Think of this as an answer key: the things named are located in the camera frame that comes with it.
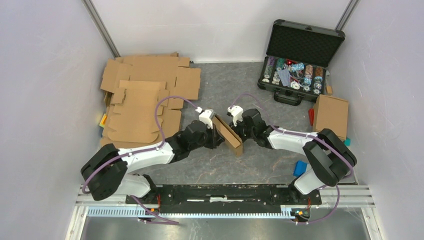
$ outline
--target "poker chip case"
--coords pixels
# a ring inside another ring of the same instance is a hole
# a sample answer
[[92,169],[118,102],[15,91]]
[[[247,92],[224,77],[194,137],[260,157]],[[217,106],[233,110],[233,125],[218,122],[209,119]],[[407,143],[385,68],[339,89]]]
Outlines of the poker chip case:
[[325,68],[344,40],[339,30],[276,20],[257,86],[280,103],[316,102],[324,93]]

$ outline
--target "case handle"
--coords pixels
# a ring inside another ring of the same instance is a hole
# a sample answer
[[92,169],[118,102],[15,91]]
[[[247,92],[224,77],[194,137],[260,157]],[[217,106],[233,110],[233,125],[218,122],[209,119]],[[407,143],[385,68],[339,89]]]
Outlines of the case handle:
[[282,104],[289,104],[289,105],[292,105],[292,106],[298,106],[298,105],[301,104],[302,100],[304,99],[303,95],[298,95],[297,100],[295,100],[295,99],[290,99],[290,98],[287,98],[287,97],[279,96],[279,93],[280,92],[278,92],[278,91],[274,92],[274,100],[279,102],[279,103],[282,103]]

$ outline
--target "cardboard box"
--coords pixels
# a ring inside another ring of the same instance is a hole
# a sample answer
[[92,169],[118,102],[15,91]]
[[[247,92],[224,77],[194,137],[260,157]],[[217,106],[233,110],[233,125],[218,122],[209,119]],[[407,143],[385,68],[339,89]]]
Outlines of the cardboard box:
[[319,132],[323,129],[331,129],[341,140],[346,140],[348,106],[347,100],[323,94],[319,95],[313,106],[312,130]]
[[235,156],[241,156],[243,154],[243,141],[239,135],[218,115],[212,118],[212,123],[216,126],[218,133],[225,139],[225,144],[235,153]]
[[[136,148],[160,142],[154,118],[158,101],[170,95],[198,99],[201,70],[189,65],[190,59],[177,53],[109,59],[100,86],[108,107],[101,145]],[[170,98],[157,110],[166,138],[180,130],[183,103]]]

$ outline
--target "case lid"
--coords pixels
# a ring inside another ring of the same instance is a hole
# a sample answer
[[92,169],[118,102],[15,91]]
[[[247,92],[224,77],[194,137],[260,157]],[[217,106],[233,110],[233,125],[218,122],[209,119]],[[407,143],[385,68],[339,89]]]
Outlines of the case lid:
[[266,55],[328,67],[345,40],[345,33],[317,26],[276,20]]

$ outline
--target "white wall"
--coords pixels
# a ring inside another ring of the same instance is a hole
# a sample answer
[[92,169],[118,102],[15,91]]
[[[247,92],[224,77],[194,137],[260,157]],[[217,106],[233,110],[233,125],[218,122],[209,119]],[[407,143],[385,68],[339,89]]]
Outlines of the white wall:
[[93,0],[122,56],[262,61],[276,19],[334,29],[349,0]]
[[424,234],[424,2],[361,1],[331,62],[348,137],[389,240]]
[[64,239],[111,54],[80,0],[0,3],[0,239]]

